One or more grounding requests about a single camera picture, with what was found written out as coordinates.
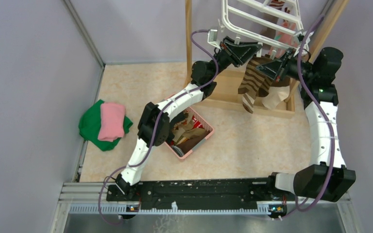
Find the white clip hanger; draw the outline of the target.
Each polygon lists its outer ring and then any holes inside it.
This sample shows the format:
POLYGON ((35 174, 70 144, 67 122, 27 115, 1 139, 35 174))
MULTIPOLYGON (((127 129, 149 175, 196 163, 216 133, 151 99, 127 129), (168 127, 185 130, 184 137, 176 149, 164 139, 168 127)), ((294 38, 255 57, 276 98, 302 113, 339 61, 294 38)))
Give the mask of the white clip hanger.
POLYGON ((296 49, 274 40, 274 37, 278 31, 292 36, 299 30, 306 31, 301 20, 300 5, 297 0, 241 0, 240 3, 255 10, 255 13, 240 10, 229 1, 223 0, 221 2, 221 27, 234 32, 237 39, 246 37, 259 42, 263 45, 265 55, 270 58, 275 58, 276 53, 273 51, 272 55, 267 55, 270 48, 296 49), (261 29, 251 31, 238 26, 231 21, 231 16, 246 19, 259 25, 261 29), (281 26, 284 20, 295 23, 297 31, 281 26))

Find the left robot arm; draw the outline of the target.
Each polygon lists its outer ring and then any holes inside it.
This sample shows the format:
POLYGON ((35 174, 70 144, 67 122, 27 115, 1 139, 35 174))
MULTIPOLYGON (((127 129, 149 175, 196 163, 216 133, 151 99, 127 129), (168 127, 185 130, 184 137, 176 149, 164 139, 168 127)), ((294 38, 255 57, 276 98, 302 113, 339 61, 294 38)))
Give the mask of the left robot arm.
POLYGON ((218 52, 210 56, 210 61, 197 61, 192 65, 191 82, 172 97, 154 104, 149 102, 138 124, 136 147, 129 162, 116 178, 118 195, 124 200, 136 196, 136 187, 154 147, 166 142, 169 137, 170 122, 186 108, 203 101, 214 91, 217 83, 214 79, 230 65, 239 67, 248 62, 262 45, 257 42, 236 44, 225 37, 220 42, 218 52))

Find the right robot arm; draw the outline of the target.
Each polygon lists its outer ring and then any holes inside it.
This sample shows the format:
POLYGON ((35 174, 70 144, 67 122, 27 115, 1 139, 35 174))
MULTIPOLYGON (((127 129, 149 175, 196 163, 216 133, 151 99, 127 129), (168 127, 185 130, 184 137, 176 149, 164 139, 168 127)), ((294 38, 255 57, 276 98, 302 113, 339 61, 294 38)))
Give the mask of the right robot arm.
POLYGON ((273 83, 289 78, 298 80, 311 134, 311 162, 295 174, 273 173, 265 187, 271 200, 286 192, 306 198, 338 201, 356 181, 356 173, 346 167, 337 132, 338 93, 332 83, 341 66, 343 53, 336 48, 322 49, 313 63, 297 59, 295 50, 287 50, 255 68, 273 83))

